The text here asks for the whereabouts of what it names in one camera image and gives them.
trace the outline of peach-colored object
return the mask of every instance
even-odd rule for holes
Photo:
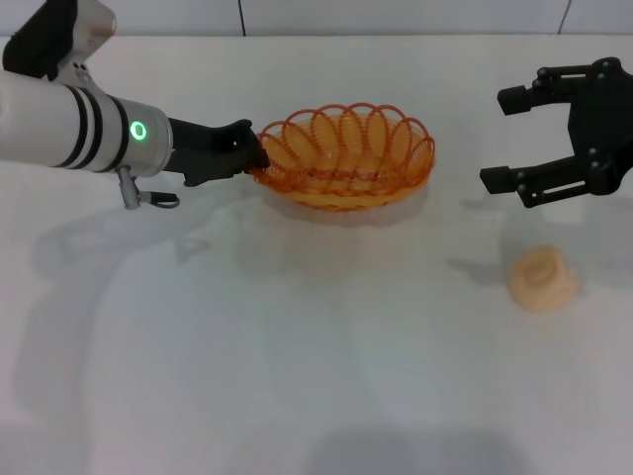
[[[514,264],[509,280],[514,301],[530,312],[549,312],[565,306],[578,291],[563,254],[551,246],[525,252]]]
[[[255,180],[298,203],[363,210],[402,200],[424,185],[435,142],[392,106],[330,105],[299,111],[259,135],[271,166]]]

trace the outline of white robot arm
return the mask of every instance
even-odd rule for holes
[[[0,71],[1,159],[118,173],[127,209],[179,203],[138,191],[138,176],[178,172],[197,186],[268,166],[249,121],[212,129],[99,89],[83,61],[114,30],[98,0],[48,0],[11,38]]]

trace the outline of white table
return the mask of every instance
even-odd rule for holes
[[[571,154],[567,107],[503,87],[626,37],[113,39],[109,93],[260,130],[368,101],[437,139],[427,193],[329,215],[249,177],[126,212],[114,177],[0,164],[0,472],[629,475],[633,193],[524,210],[482,166]],[[583,280],[533,316],[503,274],[560,246]]]

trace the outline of small beige object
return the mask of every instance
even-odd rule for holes
[[[514,301],[530,312],[550,312],[565,306],[578,290],[563,254],[543,246],[525,252],[514,263],[509,280]]]

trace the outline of orange basket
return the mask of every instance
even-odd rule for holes
[[[250,170],[255,180],[327,211],[396,203],[426,183],[435,163],[426,127],[393,106],[303,110],[258,137],[270,167]]]

